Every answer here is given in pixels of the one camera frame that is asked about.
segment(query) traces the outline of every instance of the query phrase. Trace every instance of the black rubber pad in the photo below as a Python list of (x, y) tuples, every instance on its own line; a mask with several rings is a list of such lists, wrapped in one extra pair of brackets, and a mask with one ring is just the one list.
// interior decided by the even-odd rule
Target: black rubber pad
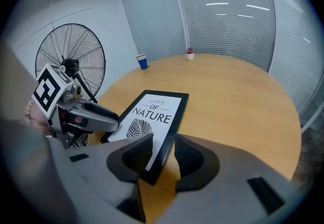
[(268, 214), (272, 214), (285, 204), (264, 178), (251, 178), (248, 179), (247, 182)]
[(76, 161), (80, 161), (82, 159), (88, 158), (89, 156), (86, 154), (79, 154), (79, 155), (75, 155), (70, 157), (70, 160), (72, 163), (76, 162)]
[(174, 154), (181, 175), (176, 192), (200, 190), (219, 172), (220, 162), (213, 151), (181, 135), (175, 136)]
[(120, 181), (137, 183), (152, 157), (152, 150), (153, 135), (147, 134), (112, 152), (107, 158), (107, 167)]

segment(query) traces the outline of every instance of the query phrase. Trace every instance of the framed print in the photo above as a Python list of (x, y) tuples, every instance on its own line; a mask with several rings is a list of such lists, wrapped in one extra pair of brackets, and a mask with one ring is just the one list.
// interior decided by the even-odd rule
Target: framed print
[(154, 185), (170, 152), (189, 94), (144, 90), (119, 117), (119, 128), (105, 133), (102, 143), (153, 134), (152, 157), (141, 179)]

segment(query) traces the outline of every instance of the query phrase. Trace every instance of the round table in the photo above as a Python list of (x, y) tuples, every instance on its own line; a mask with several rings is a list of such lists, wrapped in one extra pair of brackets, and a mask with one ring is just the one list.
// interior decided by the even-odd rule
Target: round table
[[(281, 85), (260, 68), (220, 55), (165, 58), (120, 78), (99, 104), (120, 115), (143, 90), (188, 93), (178, 133), (246, 150), (292, 178), (301, 149), (298, 114)], [(91, 135), (89, 144), (99, 144), (102, 135)], [(179, 179), (173, 147), (157, 184), (139, 182), (147, 222), (171, 204)]]

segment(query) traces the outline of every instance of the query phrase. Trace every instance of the floor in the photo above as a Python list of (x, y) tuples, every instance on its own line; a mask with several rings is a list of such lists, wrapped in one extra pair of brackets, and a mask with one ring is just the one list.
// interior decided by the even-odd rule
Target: floor
[(316, 178), (324, 162), (324, 125), (319, 131), (307, 129), (302, 134), (299, 162), (292, 178), (298, 188), (303, 189)]

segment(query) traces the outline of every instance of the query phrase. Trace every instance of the person's hand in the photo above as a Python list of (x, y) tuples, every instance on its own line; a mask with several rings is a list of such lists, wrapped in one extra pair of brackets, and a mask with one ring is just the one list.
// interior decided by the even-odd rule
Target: person's hand
[[(65, 110), (59, 111), (59, 117), (60, 117), (61, 121), (65, 119)], [(38, 129), (44, 136), (52, 135), (51, 129), (47, 122), (47, 118), (44, 115), (44, 113), (41, 111), (41, 109), (37, 106), (36, 103), (33, 103), (31, 105), (31, 108), (29, 111), (29, 119), (25, 119), (24, 121), (25, 121), (25, 123), (33, 126), (35, 129)], [(82, 118), (79, 116), (76, 116), (74, 118), (74, 122), (77, 124), (81, 123), (81, 121), (82, 121)]]

